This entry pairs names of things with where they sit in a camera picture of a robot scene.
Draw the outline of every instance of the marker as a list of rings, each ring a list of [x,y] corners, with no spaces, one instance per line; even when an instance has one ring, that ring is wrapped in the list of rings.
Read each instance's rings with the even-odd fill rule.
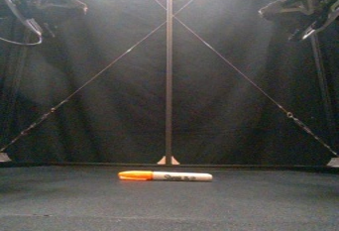
[[[186,180],[186,181],[211,181],[213,175],[209,173],[174,173],[174,172],[150,172],[130,171],[118,174],[125,180]]]

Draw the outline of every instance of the black curtain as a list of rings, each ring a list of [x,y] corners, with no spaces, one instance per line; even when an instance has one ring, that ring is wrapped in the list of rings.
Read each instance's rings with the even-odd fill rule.
[[[82,1],[87,14],[62,22],[54,39],[24,57],[2,57],[6,67],[23,67],[20,77],[15,69],[2,74],[4,92],[18,78],[15,108],[3,112],[8,99],[2,105],[3,128],[11,128],[2,142],[72,96],[8,148],[10,156],[154,164],[165,156],[166,0]],[[182,164],[329,162],[327,150],[230,65],[330,141],[311,46],[290,43],[283,29],[258,16],[271,1],[174,0],[185,23],[174,19],[173,150]]]

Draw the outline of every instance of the metal pole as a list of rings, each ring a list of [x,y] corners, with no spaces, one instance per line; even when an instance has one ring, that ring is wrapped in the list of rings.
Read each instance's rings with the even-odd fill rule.
[[[166,165],[173,165],[173,5],[174,0],[167,0]]]
[[[307,0],[307,1],[309,1],[309,7],[313,7],[311,0]],[[311,46],[313,46],[313,52],[314,52],[314,60],[315,60],[315,66],[317,66],[317,72],[318,72],[318,80],[319,80],[319,87],[321,87],[321,92],[322,92],[326,120],[327,120],[327,126],[329,126],[329,131],[330,131],[330,141],[331,141],[331,145],[334,146],[337,143],[337,132],[335,132],[337,125],[335,125],[335,119],[334,119],[334,108],[333,108],[333,102],[331,102],[331,97],[330,97],[326,71],[325,71],[325,66],[323,66],[323,55],[322,55],[322,50],[321,50],[321,46],[319,46],[318,35],[314,34],[310,37],[310,40],[311,40]]]

